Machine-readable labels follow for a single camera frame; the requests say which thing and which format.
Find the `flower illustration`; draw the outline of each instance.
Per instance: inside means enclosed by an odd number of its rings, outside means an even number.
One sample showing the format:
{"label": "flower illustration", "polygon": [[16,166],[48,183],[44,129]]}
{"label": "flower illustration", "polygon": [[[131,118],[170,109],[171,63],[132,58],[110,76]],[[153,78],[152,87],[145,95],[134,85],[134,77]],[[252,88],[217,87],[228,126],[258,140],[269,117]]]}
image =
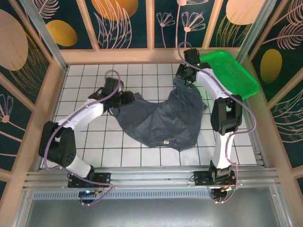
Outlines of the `flower illustration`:
{"label": "flower illustration", "polygon": [[179,24],[179,15],[180,15],[180,8],[181,6],[186,5],[197,5],[207,3],[208,0],[177,0],[178,6],[178,13],[177,13],[177,25],[176,25],[176,48],[178,47],[178,24]]}
{"label": "flower illustration", "polygon": [[14,99],[12,97],[8,96],[7,100],[5,100],[4,95],[0,95],[0,122],[9,122],[9,116],[13,108],[13,103]]}
{"label": "flower illustration", "polygon": [[[25,131],[25,129],[23,129],[23,128],[17,126],[17,125],[15,125],[9,119],[10,114],[12,112],[13,104],[14,104],[14,99],[12,97],[7,96],[7,98],[5,98],[5,96],[3,94],[0,94],[0,123],[9,123],[9,124],[13,125],[16,128]],[[7,134],[7,133],[5,133],[3,131],[0,131],[0,134],[6,136],[8,138],[11,138],[11,139],[13,139],[15,141],[22,142],[21,139],[16,138],[16,137],[14,137],[12,135],[9,135],[9,134]],[[16,155],[2,154],[2,153],[0,153],[0,155],[4,155],[4,156],[16,156]]]}
{"label": "flower illustration", "polygon": [[203,17],[204,12],[202,13],[192,13],[190,17],[188,17],[188,12],[182,13],[182,24],[184,27],[185,31],[185,40],[186,42],[186,36],[188,32],[194,32],[194,31],[199,31],[205,29],[205,23],[204,17]]}
{"label": "flower illustration", "polygon": [[173,20],[173,16],[170,13],[157,13],[157,20],[161,26],[161,31],[162,31],[162,39],[163,39],[163,44],[164,44],[164,48],[166,48],[166,45],[165,45],[165,40],[164,40],[164,33],[163,33],[163,28],[166,27],[166,26],[171,26],[171,25],[174,25],[176,22],[175,20]]}

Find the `dark gray cloth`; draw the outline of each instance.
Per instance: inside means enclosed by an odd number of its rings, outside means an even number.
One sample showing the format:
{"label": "dark gray cloth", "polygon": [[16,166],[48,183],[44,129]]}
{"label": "dark gray cloth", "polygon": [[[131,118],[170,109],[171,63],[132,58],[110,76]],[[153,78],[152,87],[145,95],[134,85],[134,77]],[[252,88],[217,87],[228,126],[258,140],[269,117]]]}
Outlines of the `dark gray cloth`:
{"label": "dark gray cloth", "polygon": [[182,151],[195,146],[207,106],[194,85],[187,87],[178,77],[173,82],[175,89],[165,102],[150,103],[136,93],[136,100],[120,113],[112,109],[127,135],[150,148],[164,146]]}

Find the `wooden beam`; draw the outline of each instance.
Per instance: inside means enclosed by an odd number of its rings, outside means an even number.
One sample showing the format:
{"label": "wooden beam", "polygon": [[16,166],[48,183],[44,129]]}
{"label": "wooden beam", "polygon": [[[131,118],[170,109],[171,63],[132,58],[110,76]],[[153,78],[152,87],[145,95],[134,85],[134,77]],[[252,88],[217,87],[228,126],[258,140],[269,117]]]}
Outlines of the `wooden beam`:
{"label": "wooden beam", "polygon": [[[211,53],[216,49],[202,50],[197,48],[200,55]],[[239,48],[220,48],[229,52],[236,57]],[[104,49],[99,51],[93,50],[61,50],[61,54],[69,65],[77,64],[129,64],[129,63],[178,63],[180,58],[176,48],[162,49]]]}
{"label": "wooden beam", "polygon": [[55,106],[55,97],[59,93],[63,71],[58,63],[53,60],[43,81],[35,110],[29,120],[27,130],[23,137],[17,158],[12,168],[10,181],[7,183],[5,193],[0,206],[1,227],[10,227],[19,202],[19,196],[27,172],[34,160],[39,147],[43,125],[50,119]]}
{"label": "wooden beam", "polygon": [[[243,62],[243,66],[251,75],[257,77],[253,65],[248,59]],[[291,215],[296,222],[296,226],[302,226],[302,193],[293,176],[292,167],[272,114],[267,107],[264,93],[259,91],[248,99],[248,103],[257,119],[256,130],[269,163],[268,167],[276,168]]]}

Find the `enclosure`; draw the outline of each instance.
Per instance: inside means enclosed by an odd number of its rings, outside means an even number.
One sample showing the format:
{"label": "enclosure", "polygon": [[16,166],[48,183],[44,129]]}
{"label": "enclosure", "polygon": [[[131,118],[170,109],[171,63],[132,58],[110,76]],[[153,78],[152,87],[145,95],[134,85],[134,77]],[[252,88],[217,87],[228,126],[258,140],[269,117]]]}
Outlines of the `enclosure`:
{"label": "enclosure", "polygon": [[[2,1],[1,226],[303,225],[302,15],[301,0]],[[190,181],[194,171],[208,170],[215,148],[214,103],[195,82],[209,108],[192,149],[149,148],[109,113],[75,132],[77,155],[117,186],[82,207],[86,188],[69,188],[63,170],[45,170],[38,155],[43,125],[82,106],[108,70],[120,74],[125,90],[164,102],[175,88],[183,41],[200,56],[230,53],[259,83],[245,100],[257,128],[232,144],[238,190],[215,204],[211,185]],[[243,111],[239,131],[252,127]]]}

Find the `decorative wallpaper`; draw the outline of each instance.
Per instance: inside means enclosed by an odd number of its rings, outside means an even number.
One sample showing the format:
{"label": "decorative wallpaper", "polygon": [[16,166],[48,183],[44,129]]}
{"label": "decorative wallpaper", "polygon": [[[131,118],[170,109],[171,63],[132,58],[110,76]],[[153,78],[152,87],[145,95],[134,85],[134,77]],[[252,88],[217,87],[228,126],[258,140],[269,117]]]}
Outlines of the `decorative wallpaper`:
{"label": "decorative wallpaper", "polygon": [[29,17],[28,17],[28,15],[27,15],[27,13],[25,12],[25,10],[24,10],[22,4],[20,3],[20,0],[16,0],[16,2],[18,3],[18,5],[20,6],[20,8],[22,9],[23,13],[26,15],[27,20],[31,23],[33,29],[34,29],[34,30],[36,31],[36,33],[39,35],[40,40],[42,41],[43,45],[44,45],[45,48],[47,49],[48,53],[49,53],[51,56],[53,56],[52,52],[48,49],[48,46],[46,45],[46,43],[44,42],[44,40],[41,38],[41,36],[40,36],[38,30],[36,29],[36,27],[34,26],[34,24],[32,23],[32,21],[29,19]]}
{"label": "decorative wallpaper", "polygon": [[303,165],[303,80],[271,109],[271,113],[292,167]]}
{"label": "decorative wallpaper", "polygon": [[8,1],[0,2],[0,74],[36,102],[49,61]]}
{"label": "decorative wallpaper", "polygon": [[0,85],[0,168],[11,171],[31,111]]}
{"label": "decorative wallpaper", "polygon": [[5,181],[0,181],[0,201],[1,201],[4,189],[5,189],[5,186],[6,186],[6,182]]}
{"label": "decorative wallpaper", "polygon": [[303,195],[303,177],[298,178],[297,181]]}
{"label": "decorative wallpaper", "polygon": [[155,0],[155,48],[177,48],[183,41],[202,47],[213,6],[214,0]]}
{"label": "decorative wallpaper", "polygon": [[303,1],[289,0],[252,59],[266,99],[303,67]]}
{"label": "decorative wallpaper", "polygon": [[266,23],[264,24],[263,28],[261,29],[261,31],[259,32],[258,36],[256,37],[254,43],[251,45],[250,50],[248,51],[248,54],[250,55],[251,52],[254,50],[254,48],[256,47],[257,42],[259,41],[260,36],[263,34],[264,30],[266,29],[269,21],[271,20],[271,18],[273,17],[274,13],[276,12],[276,9],[278,8],[278,6],[280,5],[282,0],[276,0],[275,6],[273,8],[273,11],[271,11],[269,17],[267,18]]}
{"label": "decorative wallpaper", "polygon": [[224,0],[209,47],[240,47],[264,0]]}
{"label": "decorative wallpaper", "polygon": [[33,0],[59,49],[92,49],[76,0]]}
{"label": "decorative wallpaper", "polygon": [[86,0],[100,49],[147,48],[145,0]]}

